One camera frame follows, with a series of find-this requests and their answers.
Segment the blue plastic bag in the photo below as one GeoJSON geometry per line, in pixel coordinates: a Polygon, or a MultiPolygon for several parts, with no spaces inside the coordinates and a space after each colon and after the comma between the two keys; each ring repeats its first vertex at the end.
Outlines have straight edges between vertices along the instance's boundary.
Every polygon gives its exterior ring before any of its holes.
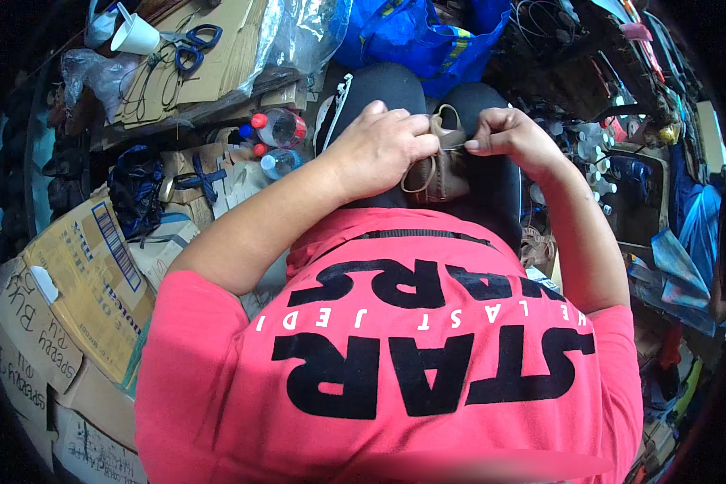
{"type": "Polygon", "coordinates": [[[355,0],[334,59],[351,69],[377,62],[408,67],[425,94],[441,98],[454,86],[482,78],[508,22],[508,0],[471,0],[469,32],[438,20],[430,0],[355,0]]]}

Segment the scissors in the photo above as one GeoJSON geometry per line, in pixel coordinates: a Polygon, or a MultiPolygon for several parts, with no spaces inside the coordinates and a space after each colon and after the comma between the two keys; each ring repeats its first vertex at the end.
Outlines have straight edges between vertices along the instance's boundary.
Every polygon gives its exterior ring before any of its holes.
{"type": "Polygon", "coordinates": [[[217,25],[205,23],[197,25],[186,33],[161,32],[160,35],[167,42],[175,45],[175,65],[184,73],[192,73],[204,61],[203,50],[212,49],[221,39],[223,29],[217,25]],[[199,34],[212,34],[211,40],[199,38],[199,34]]]}

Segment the white cup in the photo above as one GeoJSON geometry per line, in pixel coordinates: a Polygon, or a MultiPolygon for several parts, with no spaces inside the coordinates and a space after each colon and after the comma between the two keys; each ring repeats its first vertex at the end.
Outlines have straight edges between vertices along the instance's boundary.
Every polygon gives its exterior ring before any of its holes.
{"type": "Polygon", "coordinates": [[[158,30],[133,13],[118,27],[111,41],[111,50],[137,53],[147,56],[152,53],[161,40],[158,30]]]}

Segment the finger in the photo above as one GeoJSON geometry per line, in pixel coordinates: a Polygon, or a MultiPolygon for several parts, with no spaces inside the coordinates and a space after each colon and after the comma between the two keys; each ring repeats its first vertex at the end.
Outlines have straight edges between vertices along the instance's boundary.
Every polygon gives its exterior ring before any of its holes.
{"type": "Polygon", "coordinates": [[[489,108],[478,115],[478,126],[488,127],[490,132],[500,132],[516,126],[519,110],[513,108],[489,108]]]}
{"type": "Polygon", "coordinates": [[[366,115],[380,115],[382,113],[387,112],[387,106],[382,101],[374,101],[368,104],[365,108],[363,108],[363,111],[361,111],[361,116],[366,115]]]}
{"type": "Polygon", "coordinates": [[[412,140],[411,153],[414,160],[422,160],[428,156],[433,156],[440,149],[438,136],[433,134],[416,136],[412,140]]]}
{"type": "Polygon", "coordinates": [[[477,136],[465,142],[465,150],[476,156],[509,155],[513,153],[511,131],[477,136]]]}
{"type": "Polygon", "coordinates": [[[423,135],[430,131],[430,117],[428,115],[411,115],[400,122],[415,136],[423,135]]]}
{"type": "Polygon", "coordinates": [[[404,109],[404,108],[398,108],[398,109],[393,109],[392,111],[388,111],[388,112],[387,112],[387,116],[389,116],[390,118],[394,118],[394,119],[396,119],[397,121],[400,121],[400,120],[402,120],[402,119],[406,119],[406,118],[408,118],[408,117],[409,117],[410,115],[411,115],[411,113],[410,113],[410,112],[408,112],[408,111],[407,111],[406,109],[404,109]]]}

